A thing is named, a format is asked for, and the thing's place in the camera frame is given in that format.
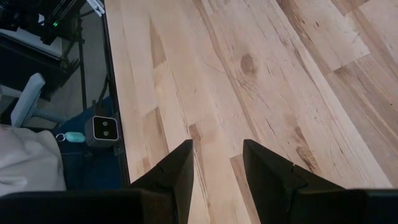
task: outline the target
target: white cloth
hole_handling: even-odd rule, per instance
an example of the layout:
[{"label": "white cloth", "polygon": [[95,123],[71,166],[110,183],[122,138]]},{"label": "white cloth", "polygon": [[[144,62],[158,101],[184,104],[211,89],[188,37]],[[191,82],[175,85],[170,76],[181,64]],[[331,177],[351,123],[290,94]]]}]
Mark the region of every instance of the white cloth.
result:
[{"label": "white cloth", "polygon": [[0,133],[0,196],[65,190],[61,153],[49,131],[9,128]]}]

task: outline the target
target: blue mat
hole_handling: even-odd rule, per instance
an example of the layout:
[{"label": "blue mat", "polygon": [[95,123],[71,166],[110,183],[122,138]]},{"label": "blue mat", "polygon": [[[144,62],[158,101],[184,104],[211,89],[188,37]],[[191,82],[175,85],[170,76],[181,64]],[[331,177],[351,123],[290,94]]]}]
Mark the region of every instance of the blue mat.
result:
[{"label": "blue mat", "polygon": [[[112,116],[112,101],[103,100],[107,116]],[[55,135],[76,131],[85,133],[85,123],[94,114],[88,108],[52,131]],[[63,162],[67,190],[109,190],[123,187],[118,158],[112,148],[91,148],[85,143],[58,143]]]}]

